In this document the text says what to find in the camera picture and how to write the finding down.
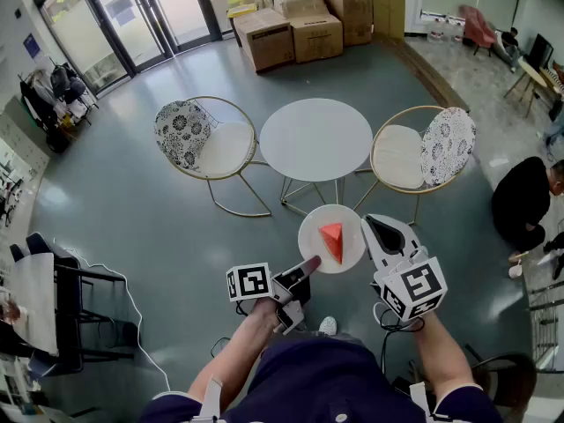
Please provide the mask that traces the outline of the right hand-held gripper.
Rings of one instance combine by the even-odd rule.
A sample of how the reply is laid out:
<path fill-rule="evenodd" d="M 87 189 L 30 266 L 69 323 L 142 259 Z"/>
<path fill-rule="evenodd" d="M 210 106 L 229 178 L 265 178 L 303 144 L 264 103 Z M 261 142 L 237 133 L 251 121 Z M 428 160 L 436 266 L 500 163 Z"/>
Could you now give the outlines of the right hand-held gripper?
<path fill-rule="evenodd" d="M 375 266 L 371 286 L 403 322 L 436 309 L 448 287 L 435 256 L 428 254 L 412 227 L 388 216 L 361 218 L 368 257 Z"/>

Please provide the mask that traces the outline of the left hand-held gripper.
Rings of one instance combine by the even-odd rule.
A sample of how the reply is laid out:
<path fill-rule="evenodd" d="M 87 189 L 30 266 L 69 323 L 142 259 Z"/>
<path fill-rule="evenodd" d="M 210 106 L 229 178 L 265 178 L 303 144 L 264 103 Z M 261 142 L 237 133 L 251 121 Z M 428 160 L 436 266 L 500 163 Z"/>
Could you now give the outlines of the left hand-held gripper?
<path fill-rule="evenodd" d="M 234 266 L 226 273 L 229 300 L 237 305 L 260 298 L 276 301 L 277 332 L 287 335 L 304 321 L 302 306 L 311 297 L 309 277 L 321 262 L 320 256 L 312 256 L 276 275 L 267 263 Z"/>

